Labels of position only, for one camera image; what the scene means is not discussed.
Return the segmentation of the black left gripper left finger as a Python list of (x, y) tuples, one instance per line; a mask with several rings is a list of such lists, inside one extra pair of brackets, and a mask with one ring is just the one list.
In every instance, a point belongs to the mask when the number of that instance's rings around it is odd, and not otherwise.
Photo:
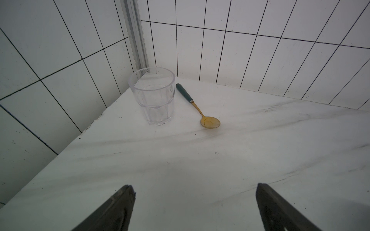
[(135, 204), (135, 191), (124, 185), (74, 231), (127, 231)]

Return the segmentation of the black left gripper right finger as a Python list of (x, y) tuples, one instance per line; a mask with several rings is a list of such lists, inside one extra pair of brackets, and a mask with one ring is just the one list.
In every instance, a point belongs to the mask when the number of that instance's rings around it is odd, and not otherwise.
[(266, 183), (257, 185), (256, 201), (266, 231), (320, 230)]

